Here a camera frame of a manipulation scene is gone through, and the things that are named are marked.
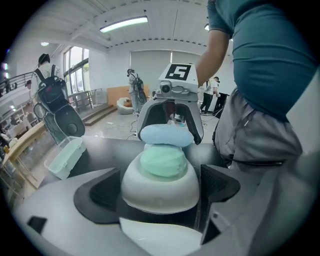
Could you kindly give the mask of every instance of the black pants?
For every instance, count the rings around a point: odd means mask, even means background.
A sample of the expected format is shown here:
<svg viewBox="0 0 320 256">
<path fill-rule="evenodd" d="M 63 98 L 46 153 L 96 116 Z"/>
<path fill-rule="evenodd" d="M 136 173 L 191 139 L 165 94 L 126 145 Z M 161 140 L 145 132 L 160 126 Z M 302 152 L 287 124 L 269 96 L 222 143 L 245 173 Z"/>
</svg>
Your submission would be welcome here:
<svg viewBox="0 0 320 256">
<path fill-rule="evenodd" d="M 205 114 L 208 112 L 208 109 L 212 102 L 212 98 L 213 98 L 213 95 L 210 95 L 208 93 L 203 93 L 203 103 L 201 104 L 200 109 L 202 110 L 205 106 L 205 109 L 204 109 Z"/>
</svg>

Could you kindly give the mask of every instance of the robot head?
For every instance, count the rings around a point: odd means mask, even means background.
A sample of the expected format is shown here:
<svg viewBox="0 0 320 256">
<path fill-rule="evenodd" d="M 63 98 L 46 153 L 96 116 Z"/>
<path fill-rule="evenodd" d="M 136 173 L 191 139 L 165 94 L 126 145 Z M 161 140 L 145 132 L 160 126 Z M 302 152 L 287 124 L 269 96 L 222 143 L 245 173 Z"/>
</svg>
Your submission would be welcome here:
<svg viewBox="0 0 320 256">
<path fill-rule="evenodd" d="M 204 130 L 198 109 L 198 78 L 193 64 L 169 64 L 159 78 L 159 89 L 140 112 L 137 133 L 149 125 L 167 124 L 169 115 L 186 122 L 198 145 Z"/>
</svg>

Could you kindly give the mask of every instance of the ceiling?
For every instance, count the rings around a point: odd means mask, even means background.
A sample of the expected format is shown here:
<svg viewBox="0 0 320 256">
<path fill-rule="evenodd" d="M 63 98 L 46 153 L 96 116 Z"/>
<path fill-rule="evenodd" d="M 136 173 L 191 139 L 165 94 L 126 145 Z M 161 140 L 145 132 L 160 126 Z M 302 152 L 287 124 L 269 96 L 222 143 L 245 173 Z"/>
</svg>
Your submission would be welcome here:
<svg viewBox="0 0 320 256">
<path fill-rule="evenodd" d="M 181 41 L 205 47 L 208 0 L 52 0 L 26 26 L 30 37 L 97 50 L 150 40 Z M 102 33 L 100 28 L 144 16 L 148 23 Z"/>
</svg>

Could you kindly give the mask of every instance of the ceiling light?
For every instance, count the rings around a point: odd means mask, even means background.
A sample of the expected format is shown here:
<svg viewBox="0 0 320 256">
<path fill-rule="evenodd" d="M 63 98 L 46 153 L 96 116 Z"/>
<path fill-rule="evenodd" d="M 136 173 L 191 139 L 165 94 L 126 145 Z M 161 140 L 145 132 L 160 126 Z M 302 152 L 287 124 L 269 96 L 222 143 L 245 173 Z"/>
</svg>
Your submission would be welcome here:
<svg viewBox="0 0 320 256">
<path fill-rule="evenodd" d="M 133 25 L 133 24 L 139 24 L 139 23 L 146 23 L 146 22 L 148 22 L 147 16 L 130 18 L 130 19 L 125 19 L 125 20 L 118 21 L 118 22 L 112 23 L 110 25 L 104 26 L 104 27 L 100 28 L 100 31 L 102 33 L 106 33 L 111 30 L 115 30 L 115 29 L 118 29 L 121 27 L 129 26 L 129 25 Z"/>
</svg>

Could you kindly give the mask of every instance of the window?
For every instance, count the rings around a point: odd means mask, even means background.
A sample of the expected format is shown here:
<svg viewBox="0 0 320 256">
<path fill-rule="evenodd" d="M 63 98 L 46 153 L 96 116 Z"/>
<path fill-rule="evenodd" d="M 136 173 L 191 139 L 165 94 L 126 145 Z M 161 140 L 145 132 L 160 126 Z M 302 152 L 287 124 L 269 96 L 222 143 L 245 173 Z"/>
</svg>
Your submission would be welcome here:
<svg viewBox="0 0 320 256">
<path fill-rule="evenodd" d="M 83 81 L 85 88 L 90 90 L 90 79 L 89 79 L 89 63 L 84 64 L 83 66 Z"/>
<path fill-rule="evenodd" d="M 69 54 L 70 54 L 70 51 L 68 50 L 64 55 L 64 72 L 66 72 L 70 69 L 70 67 L 69 67 Z"/>
<path fill-rule="evenodd" d="M 72 47 L 70 57 L 70 68 L 82 61 L 82 48 Z"/>
<path fill-rule="evenodd" d="M 71 47 L 64 53 L 64 79 L 68 94 L 90 90 L 89 50 Z"/>
</svg>

